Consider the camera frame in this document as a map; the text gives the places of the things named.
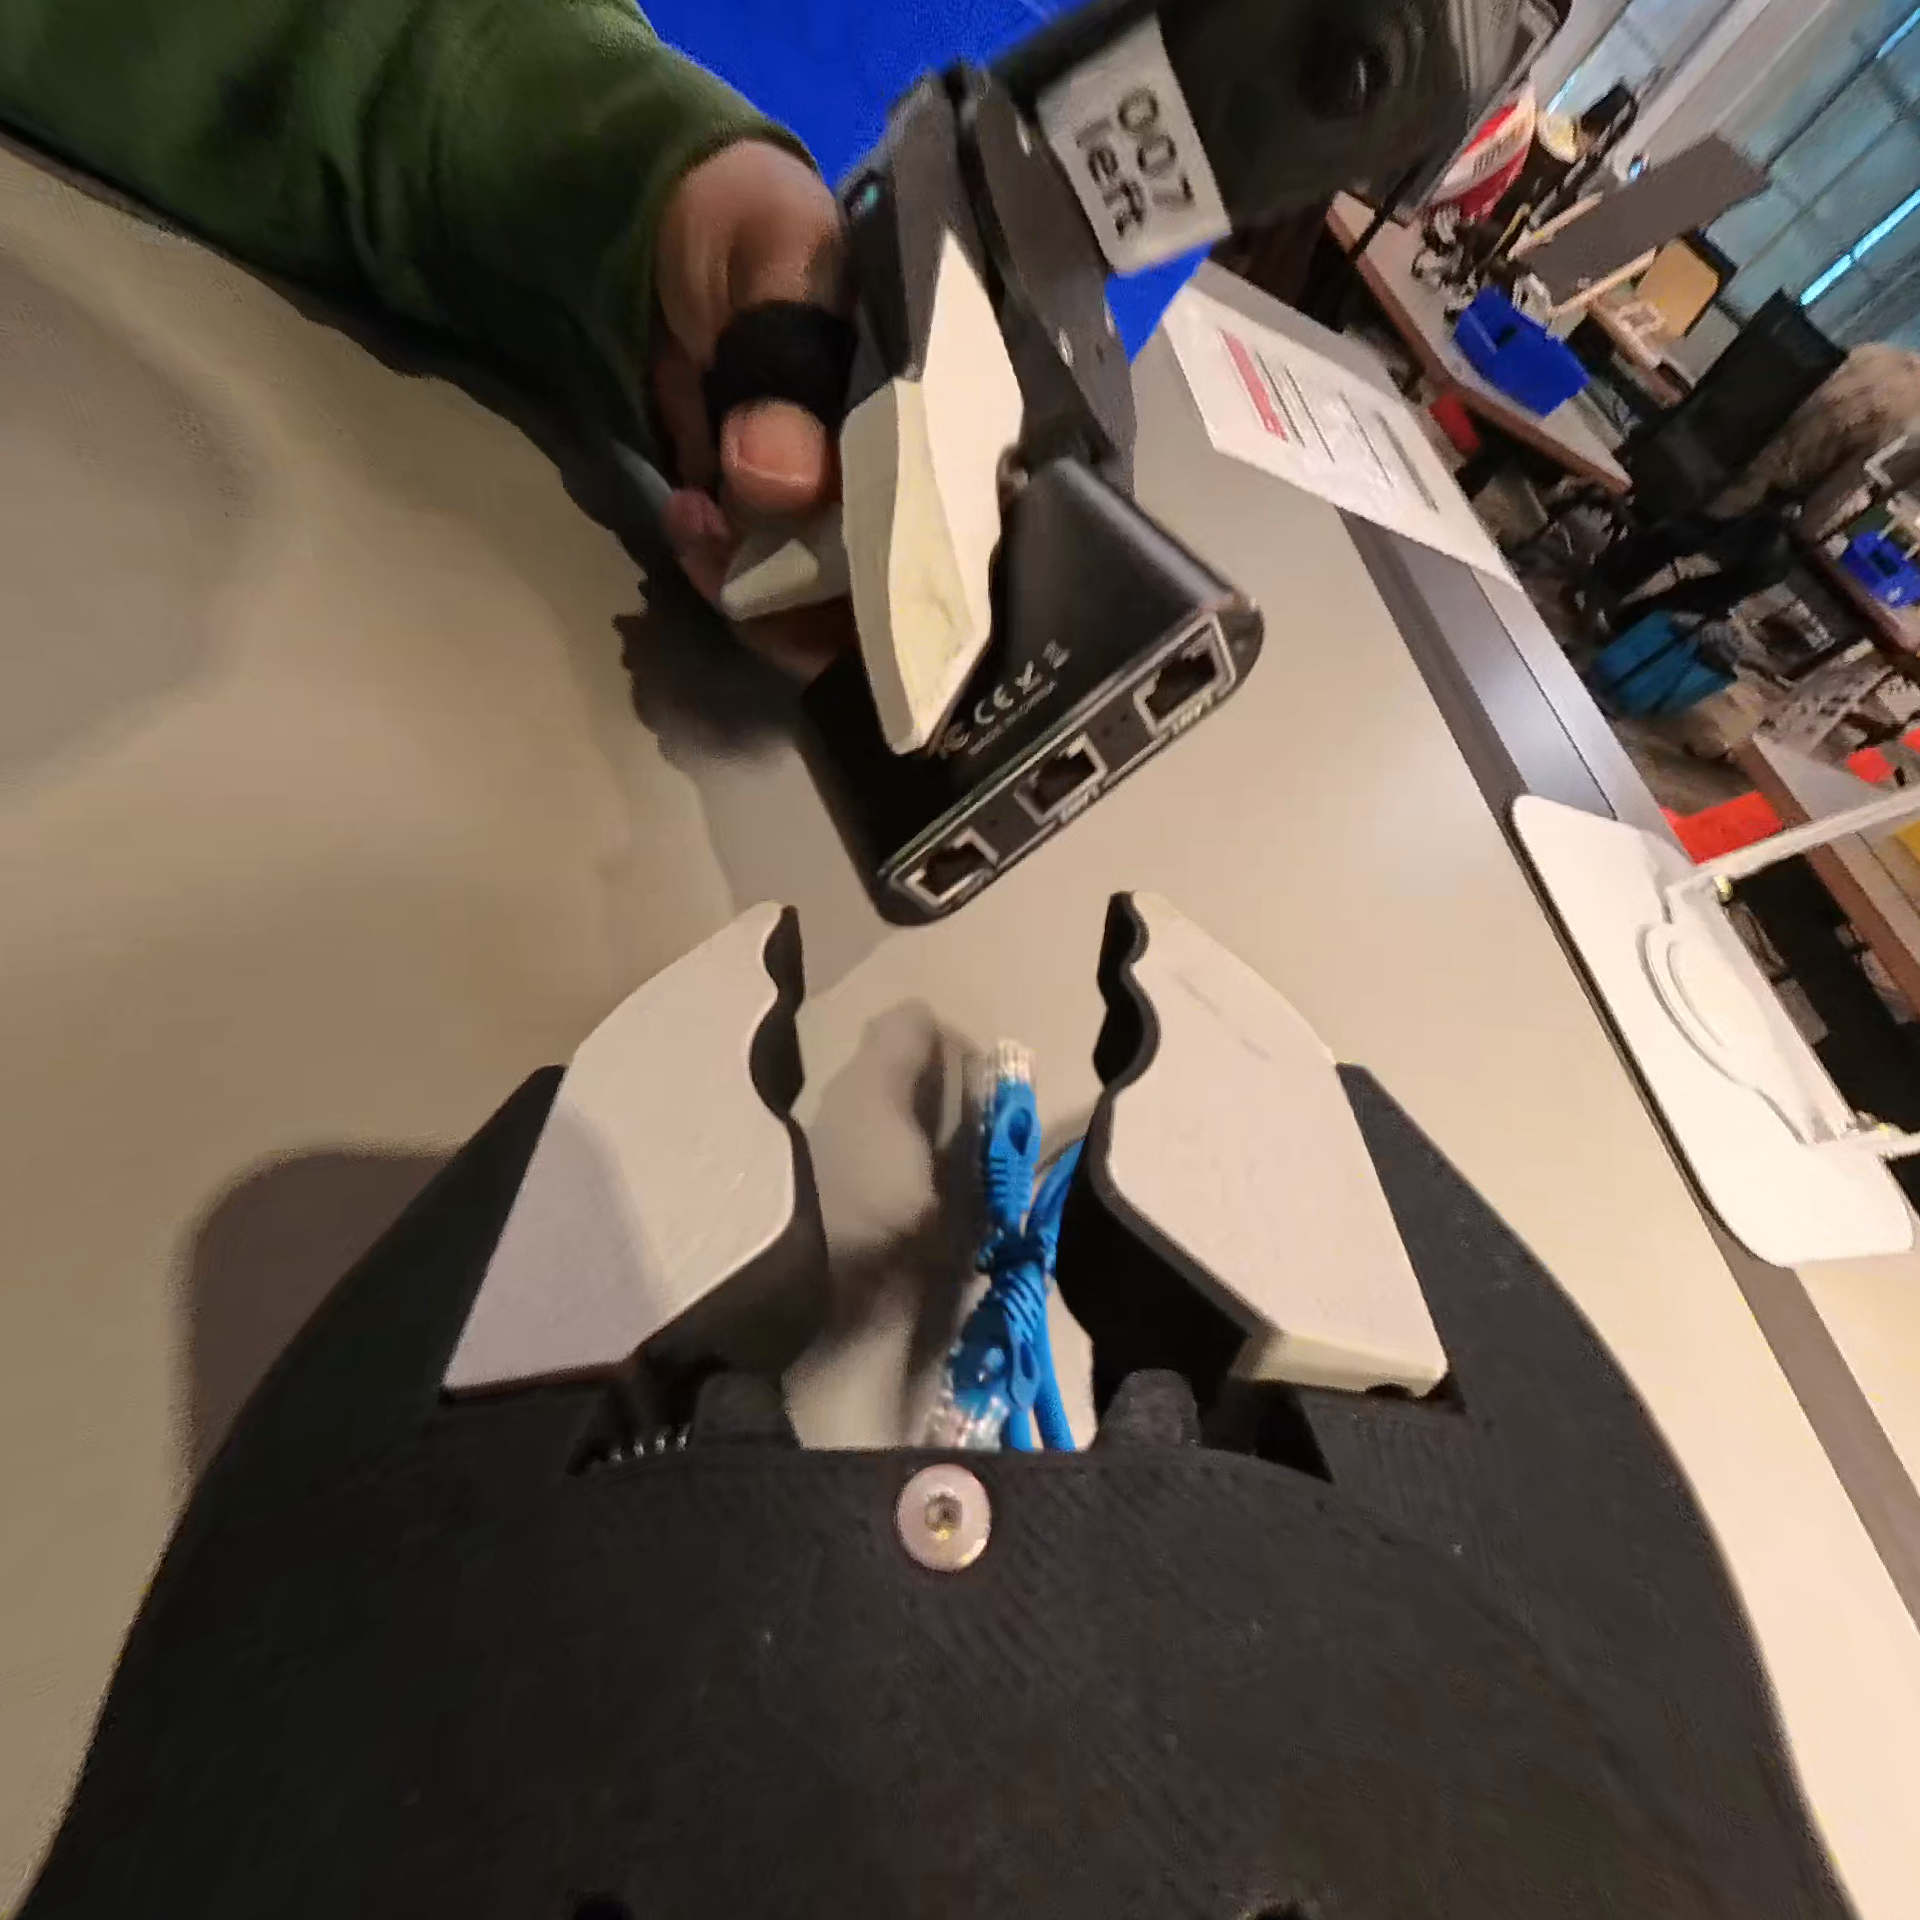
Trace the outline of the white document stand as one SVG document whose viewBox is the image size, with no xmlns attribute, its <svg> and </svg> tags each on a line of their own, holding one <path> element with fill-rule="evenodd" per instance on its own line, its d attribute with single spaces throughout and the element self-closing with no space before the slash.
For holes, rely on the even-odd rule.
<svg viewBox="0 0 1920 1920">
<path fill-rule="evenodd" d="M 1914 1133 L 1868 1120 L 1796 1032 L 1725 905 L 1742 881 L 1846 837 L 1912 826 L 1887 790 L 1692 861 L 1670 837 L 1520 796 L 1509 824 L 1552 920 L 1722 1229 L 1765 1264 L 1902 1258 L 1914 1214 L 1893 1165 Z"/>
</svg>

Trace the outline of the black ethernet switch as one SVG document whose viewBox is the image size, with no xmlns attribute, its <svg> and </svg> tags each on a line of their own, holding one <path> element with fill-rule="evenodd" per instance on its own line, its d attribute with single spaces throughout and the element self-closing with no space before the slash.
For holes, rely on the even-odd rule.
<svg viewBox="0 0 1920 1920">
<path fill-rule="evenodd" d="M 866 668 L 799 698 L 807 768 L 884 922 L 977 899 L 1222 706 L 1258 609 L 1103 478 L 1055 461 L 1014 496 L 991 642 L 933 740 L 890 752 Z"/>
</svg>

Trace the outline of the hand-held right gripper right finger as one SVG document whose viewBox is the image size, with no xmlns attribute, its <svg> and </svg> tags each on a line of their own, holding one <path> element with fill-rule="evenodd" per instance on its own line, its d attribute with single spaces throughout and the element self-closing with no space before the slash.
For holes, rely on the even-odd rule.
<svg viewBox="0 0 1920 1920">
<path fill-rule="evenodd" d="M 1449 1379 L 1423 1285 L 1332 1049 L 1156 893 L 1109 902 L 1096 1097 L 1058 1285 L 1095 1400 L 1136 1372 L 1428 1402 Z"/>
</svg>

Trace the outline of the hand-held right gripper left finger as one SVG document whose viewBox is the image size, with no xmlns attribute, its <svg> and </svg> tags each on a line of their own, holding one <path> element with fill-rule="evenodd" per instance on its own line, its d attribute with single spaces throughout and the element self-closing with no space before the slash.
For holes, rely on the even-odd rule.
<svg viewBox="0 0 1920 1920">
<path fill-rule="evenodd" d="M 717 1365 L 780 1379 L 829 1293 L 796 1120 L 799 915 L 757 902 L 638 985 L 576 1048 L 442 1389 Z"/>
</svg>

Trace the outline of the teal bag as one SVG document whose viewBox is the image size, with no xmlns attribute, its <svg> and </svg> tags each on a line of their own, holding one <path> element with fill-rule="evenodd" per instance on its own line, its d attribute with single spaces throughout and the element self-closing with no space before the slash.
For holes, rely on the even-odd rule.
<svg viewBox="0 0 1920 1920">
<path fill-rule="evenodd" d="M 1652 613 L 1606 641 L 1584 682 L 1610 717 L 1680 717 L 1736 683 L 1736 650 L 1716 622 Z"/>
</svg>

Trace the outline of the small blue plastic bin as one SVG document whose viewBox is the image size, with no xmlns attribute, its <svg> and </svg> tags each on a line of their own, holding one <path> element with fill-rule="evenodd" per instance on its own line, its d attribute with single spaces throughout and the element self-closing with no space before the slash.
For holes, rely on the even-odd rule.
<svg viewBox="0 0 1920 1920">
<path fill-rule="evenodd" d="M 1534 416 L 1554 414 L 1590 384 L 1576 353 L 1494 283 L 1482 283 L 1454 316 L 1452 332 L 1463 362 L 1489 388 Z"/>
</svg>

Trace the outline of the background work table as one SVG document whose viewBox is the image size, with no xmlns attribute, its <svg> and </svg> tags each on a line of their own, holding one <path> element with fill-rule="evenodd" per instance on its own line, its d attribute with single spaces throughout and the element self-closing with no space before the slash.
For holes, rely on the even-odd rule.
<svg viewBox="0 0 1920 1920">
<path fill-rule="evenodd" d="M 1464 496 L 1476 496 L 1509 472 L 1542 476 L 1548 482 L 1569 481 L 1601 496 L 1624 496 L 1632 490 L 1584 403 L 1567 400 L 1544 416 L 1530 414 L 1501 396 L 1456 350 L 1440 293 L 1412 270 L 1420 243 L 1415 229 L 1376 218 L 1350 195 L 1330 201 L 1326 227 L 1356 282 L 1420 371 L 1428 397 L 1452 400 L 1473 424 L 1476 446 L 1456 469 Z"/>
</svg>

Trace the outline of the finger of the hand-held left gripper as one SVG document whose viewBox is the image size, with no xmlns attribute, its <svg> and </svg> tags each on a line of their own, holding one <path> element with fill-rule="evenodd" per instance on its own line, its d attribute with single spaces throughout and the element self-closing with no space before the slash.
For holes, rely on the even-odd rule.
<svg viewBox="0 0 1920 1920">
<path fill-rule="evenodd" d="M 990 645 L 1001 460 L 1022 425 L 990 293 L 943 234 L 921 372 L 879 384 L 839 438 L 855 633 L 895 757 L 933 745 Z"/>
</svg>

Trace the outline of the laminated white paper sign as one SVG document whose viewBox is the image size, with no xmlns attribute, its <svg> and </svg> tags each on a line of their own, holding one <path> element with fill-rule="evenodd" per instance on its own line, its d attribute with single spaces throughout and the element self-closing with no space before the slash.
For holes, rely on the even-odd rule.
<svg viewBox="0 0 1920 1920">
<path fill-rule="evenodd" d="M 1510 585 L 1514 573 L 1394 388 L 1182 291 L 1161 320 L 1222 457 Z"/>
</svg>

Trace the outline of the person's left forearm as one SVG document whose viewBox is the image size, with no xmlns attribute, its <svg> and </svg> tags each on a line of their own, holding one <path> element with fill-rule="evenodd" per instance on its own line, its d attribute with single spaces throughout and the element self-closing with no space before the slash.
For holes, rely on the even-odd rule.
<svg viewBox="0 0 1920 1920">
<path fill-rule="evenodd" d="M 662 227 L 793 136 L 618 2 L 9 2 L 5 131 L 641 442 Z"/>
</svg>

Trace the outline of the person's left hand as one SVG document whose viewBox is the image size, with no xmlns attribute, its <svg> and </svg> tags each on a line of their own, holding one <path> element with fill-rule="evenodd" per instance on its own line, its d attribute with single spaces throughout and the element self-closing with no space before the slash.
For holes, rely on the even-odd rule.
<svg viewBox="0 0 1920 1920">
<path fill-rule="evenodd" d="M 654 419 L 677 478 L 662 540 L 713 605 L 736 548 L 762 524 L 810 522 L 836 494 L 836 444 L 785 400 L 759 400 L 710 425 L 703 372 L 722 332 L 762 304 L 846 304 L 842 227 L 804 157 L 743 139 L 693 168 L 655 235 L 648 348 Z"/>
</svg>

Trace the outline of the black office chair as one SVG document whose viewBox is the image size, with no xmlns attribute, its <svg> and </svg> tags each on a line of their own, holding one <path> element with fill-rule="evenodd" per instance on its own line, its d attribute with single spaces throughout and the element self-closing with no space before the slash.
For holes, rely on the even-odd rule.
<svg viewBox="0 0 1920 1920">
<path fill-rule="evenodd" d="M 1837 348 L 1796 296 L 1768 296 L 1694 392 L 1636 428 L 1621 452 L 1629 478 L 1623 533 L 1601 557 L 1605 589 L 1624 600 L 1652 573 L 1702 557 L 1716 565 L 1782 540 L 1782 510 L 1725 507 L 1794 411 L 1839 371 Z"/>
</svg>

